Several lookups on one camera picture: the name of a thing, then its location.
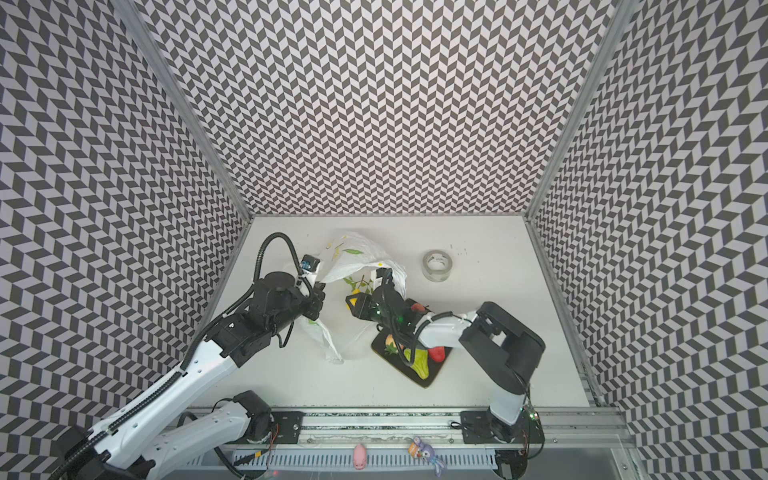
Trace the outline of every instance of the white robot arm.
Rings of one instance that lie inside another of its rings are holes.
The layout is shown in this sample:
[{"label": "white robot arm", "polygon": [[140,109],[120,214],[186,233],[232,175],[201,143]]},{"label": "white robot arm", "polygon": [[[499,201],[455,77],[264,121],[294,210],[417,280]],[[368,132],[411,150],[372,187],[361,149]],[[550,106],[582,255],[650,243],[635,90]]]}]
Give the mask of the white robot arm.
[{"label": "white robot arm", "polygon": [[[271,240],[283,238],[291,250],[298,279],[285,272],[260,278],[261,260]],[[273,233],[261,246],[251,288],[195,337],[182,362],[124,408],[88,431],[73,427],[55,443],[62,463],[51,475],[77,480],[155,480],[208,450],[241,438],[260,442],[271,432],[270,407],[254,392],[244,392],[201,419],[162,433],[202,392],[239,369],[277,336],[285,346],[299,318],[317,319],[325,294],[316,283],[319,260],[305,255],[300,263],[287,236]],[[456,315],[415,311],[412,300],[394,290],[392,271],[375,272],[373,295],[347,297],[354,316],[376,321],[406,348],[448,346],[466,349],[496,384],[488,420],[493,435],[510,442],[531,374],[544,343],[495,303]],[[358,298],[353,305],[350,300]],[[406,317],[405,326],[395,323]],[[288,328],[285,341],[280,332]],[[492,337],[506,334],[497,345]]]}]

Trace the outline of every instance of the black cable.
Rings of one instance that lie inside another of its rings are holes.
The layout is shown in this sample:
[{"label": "black cable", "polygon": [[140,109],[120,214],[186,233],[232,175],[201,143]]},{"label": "black cable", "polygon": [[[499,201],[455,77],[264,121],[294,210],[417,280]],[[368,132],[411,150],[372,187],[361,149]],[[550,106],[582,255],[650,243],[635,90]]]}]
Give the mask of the black cable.
[{"label": "black cable", "polygon": [[75,451],[72,455],[67,457],[64,462],[58,466],[57,469],[51,473],[50,480],[58,480],[64,473],[68,472],[72,466],[77,463],[83,455],[96,446],[101,440],[105,439],[107,435],[114,435],[118,428],[125,422],[131,419],[132,416],[145,409],[150,403],[152,403],[158,396],[168,390],[179,378],[181,378],[181,372],[175,372],[163,385],[157,390],[152,392],[146,399],[139,402],[134,408],[128,410],[125,414],[121,415],[117,420],[109,424],[107,430],[102,430],[96,434],[92,439],[88,440],[82,447]]},{"label": "black cable", "polygon": [[[296,255],[296,249],[293,247],[293,242],[291,242],[290,238],[284,233],[272,233],[269,235],[264,242],[261,244],[261,248],[259,249],[259,254],[256,259],[256,268],[254,270],[253,275],[253,281],[256,282],[261,274],[261,263],[264,257],[264,252],[266,251],[267,246],[269,246],[270,242],[276,238],[282,238],[285,240],[285,242],[288,244],[288,249],[291,252],[291,258],[293,260],[293,265],[296,267],[296,271],[301,275],[301,265],[299,264],[299,257]],[[302,278],[304,284],[306,285],[307,289],[309,290],[309,295],[313,295],[312,288],[310,287],[310,283],[306,278]],[[236,309],[242,302],[244,302],[248,296],[253,292],[253,285],[248,289],[248,291],[243,294],[238,301],[235,302],[234,308],[233,306],[229,306],[227,310],[234,310]],[[126,412],[125,414],[121,415],[117,420],[112,422],[109,427],[107,428],[106,432],[99,432],[94,438],[88,440],[82,447],[80,447],[75,453],[70,455],[68,458],[64,460],[64,462],[59,465],[57,469],[51,473],[51,480],[58,480],[61,478],[64,473],[66,473],[80,458],[88,452],[91,448],[93,448],[97,443],[99,443],[101,440],[103,440],[107,434],[114,435],[117,429],[123,425],[125,422],[127,422],[131,417],[139,413],[141,410],[145,409],[148,405],[150,405],[160,394],[168,390],[179,378],[181,378],[184,374],[183,372],[187,371],[187,368],[189,367],[190,363],[192,363],[192,359],[194,357],[195,351],[197,351],[197,347],[203,342],[205,336],[210,332],[211,329],[213,329],[223,318],[223,315],[217,316],[215,319],[213,319],[211,322],[209,322],[203,329],[197,332],[194,339],[192,340],[192,343],[190,344],[190,348],[187,349],[187,351],[184,353],[184,358],[181,360],[181,364],[179,365],[178,372],[175,372],[167,382],[165,382],[160,388],[152,392],[146,399],[139,402],[138,405],[133,407],[131,410]],[[230,469],[230,472],[237,475],[237,469],[232,467]]]},{"label": "black cable", "polygon": [[221,400],[217,400],[217,401],[216,401],[216,403],[214,403],[214,407],[213,407],[213,408],[210,410],[210,412],[211,412],[211,413],[215,412],[215,411],[216,411],[216,407],[217,407],[217,406],[218,406],[220,403],[222,403],[222,402],[231,402],[231,401],[232,401],[232,399],[221,399]]},{"label": "black cable", "polygon": [[400,337],[399,332],[396,329],[395,320],[393,316],[391,315],[387,316],[387,320],[389,321],[389,325],[387,325],[387,328],[389,328],[389,330],[392,331],[392,339],[395,340],[395,348],[397,348],[397,353],[400,356],[400,359],[402,360],[402,362],[405,363],[406,366],[413,366],[413,363],[416,361],[416,353],[415,353],[416,346],[419,344],[419,336],[424,331],[424,328],[426,328],[427,325],[434,322],[436,319],[446,318],[447,316],[454,316],[454,315],[452,312],[439,313],[437,315],[434,315],[432,318],[426,320],[425,322],[422,322],[422,324],[419,325],[419,327],[414,332],[413,339],[411,341],[410,349],[411,349],[412,356],[410,360],[406,358],[405,352],[403,352],[402,349],[400,348],[400,341],[401,341],[400,339],[402,337]]},{"label": "black cable", "polygon": [[275,333],[275,336],[277,336],[277,346],[281,349],[284,349],[286,345],[288,345],[288,340],[290,339],[290,334],[293,331],[293,322],[291,322],[290,326],[288,327],[288,333],[286,334],[286,341],[283,342],[283,337],[280,336],[279,333]]},{"label": "black cable", "polygon": [[235,303],[232,305],[229,305],[226,310],[224,310],[224,315],[229,315],[230,313],[234,312],[238,306],[240,306],[244,301],[248,300],[248,297],[253,295],[253,285],[248,287],[248,290],[240,296],[239,299],[235,300]]},{"label": "black cable", "polygon": [[533,458],[538,457],[538,454],[541,453],[541,450],[544,450],[544,443],[546,441],[546,438],[544,437],[544,429],[540,428],[540,427],[536,427],[536,428],[538,429],[539,432],[541,432],[541,445],[538,447],[538,452],[536,452],[535,454],[529,456],[528,460],[531,460]]},{"label": "black cable", "polygon": [[[194,421],[194,420],[197,420],[197,416],[192,412],[182,413],[181,416],[179,417],[179,422],[176,424],[176,427],[177,428],[181,427],[184,424],[184,420],[186,419],[192,419]],[[232,475],[235,475],[238,478],[241,478],[243,480],[257,480],[257,478],[260,478],[261,475],[264,475],[264,472],[261,472],[258,477],[250,477],[245,473],[241,472],[240,470],[238,470],[234,465],[232,465],[232,462],[230,462],[230,460],[227,458],[224,452],[221,451],[219,447],[215,447],[214,452],[216,452],[216,456],[219,457],[219,460],[221,460],[221,463],[223,463],[224,466],[227,467],[227,470],[229,470],[232,473]]]},{"label": "black cable", "polygon": [[80,460],[80,457],[82,457],[88,450],[92,449],[97,443],[99,443],[101,440],[103,440],[107,436],[107,433],[102,431],[96,434],[96,436],[90,440],[88,440],[85,445],[80,447],[75,453],[70,455],[67,459],[64,460],[64,463],[58,466],[57,469],[51,473],[51,476],[49,477],[49,480],[59,480],[66,472],[69,471],[70,468],[78,461]]},{"label": "black cable", "polygon": [[406,358],[406,353],[403,351],[403,348],[400,346],[401,336],[400,332],[397,331],[397,325],[395,321],[395,317],[392,315],[392,311],[389,309],[389,307],[384,305],[379,305],[379,308],[382,310],[382,313],[384,313],[383,310],[386,310],[386,315],[383,315],[382,317],[386,319],[387,322],[387,328],[390,332],[392,332],[392,339],[395,340],[395,349],[397,350],[397,355],[400,357],[400,360],[405,364],[405,366],[413,366],[413,363],[416,361],[416,352],[415,350],[411,350],[411,358]]},{"label": "black cable", "polygon": [[264,253],[266,252],[266,248],[270,245],[272,240],[275,240],[276,238],[282,238],[285,240],[286,244],[288,245],[288,250],[290,250],[290,256],[291,260],[293,260],[293,265],[296,267],[296,272],[301,275],[301,265],[299,264],[299,257],[296,255],[296,249],[293,248],[293,242],[290,241],[290,238],[284,233],[281,232],[275,232],[269,235],[267,238],[264,239],[264,241],[261,243],[261,247],[259,247],[259,253],[256,255],[256,267],[253,269],[253,282],[256,283],[259,278],[261,278],[261,262],[264,260]]}]

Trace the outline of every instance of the tape roll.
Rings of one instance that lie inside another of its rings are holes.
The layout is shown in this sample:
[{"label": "tape roll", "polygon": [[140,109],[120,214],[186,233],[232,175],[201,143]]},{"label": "tape roll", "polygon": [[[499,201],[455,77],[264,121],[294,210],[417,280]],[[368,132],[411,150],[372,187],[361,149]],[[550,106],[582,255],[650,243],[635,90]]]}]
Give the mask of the tape roll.
[{"label": "tape roll", "polygon": [[431,250],[422,258],[422,272],[427,280],[443,282],[451,276],[453,260],[442,250]]}]

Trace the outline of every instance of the chevron pattern wall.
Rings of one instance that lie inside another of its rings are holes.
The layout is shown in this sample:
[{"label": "chevron pattern wall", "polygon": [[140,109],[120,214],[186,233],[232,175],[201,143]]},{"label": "chevron pattern wall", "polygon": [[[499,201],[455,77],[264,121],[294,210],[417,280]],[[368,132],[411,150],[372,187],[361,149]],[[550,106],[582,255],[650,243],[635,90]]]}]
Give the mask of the chevron pattern wall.
[{"label": "chevron pattern wall", "polygon": [[768,4],[647,0],[538,229],[655,478],[768,478]]},{"label": "chevron pattern wall", "polygon": [[0,8],[0,476],[180,357],[242,228],[102,1]]},{"label": "chevron pattern wall", "polygon": [[614,11],[138,3],[258,214],[523,211]]}]

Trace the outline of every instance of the toy fruit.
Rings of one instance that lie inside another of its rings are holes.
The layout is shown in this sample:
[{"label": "toy fruit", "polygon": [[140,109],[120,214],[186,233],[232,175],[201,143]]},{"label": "toy fruit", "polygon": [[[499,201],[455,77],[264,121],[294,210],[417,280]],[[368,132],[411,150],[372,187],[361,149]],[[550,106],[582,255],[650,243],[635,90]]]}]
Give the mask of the toy fruit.
[{"label": "toy fruit", "polygon": [[[405,349],[403,350],[403,353],[405,353],[406,358],[410,361],[411,349]],[[416,375],[422,380],[426,380],[429,376],[429,365],[427,364],[428,357],[429,355],[426,350],[416,349],[416,358],[413,365],[411,365],[413,371],[416,372]]]},{"label": "toy fruit", "polygon": [[[391,335],[386,337],[384,343],[386,345],[387,353],[397,354],[395,339],[393,339]],[[405,349],[403,350],[403,353],[406,355],[407,360],[411,359],[411,349]],[[416,349],[416,359],[413,362],[413,365],[411,365],[411,369],[416,372],[416,375],[418,375],[422,380],[426,380],[427,377],[429,377],[429,364],[427,363],[428,357],[429,355],[427,354],[426,350]]]},{"label": "toy fruit", "polygon": [[361,443],[355,447],[355,451],[352,453],[352,464],[355,465],[355,470],[363,470],[367,463],[366,446]]},{"label": "toy fruit", "polygon": [[433,349],[427,349],[427,352],[429,352],[429,358],[436,361],[437,363],[442,362],[445,360],[445,347],[444,346],[436,346]]}]

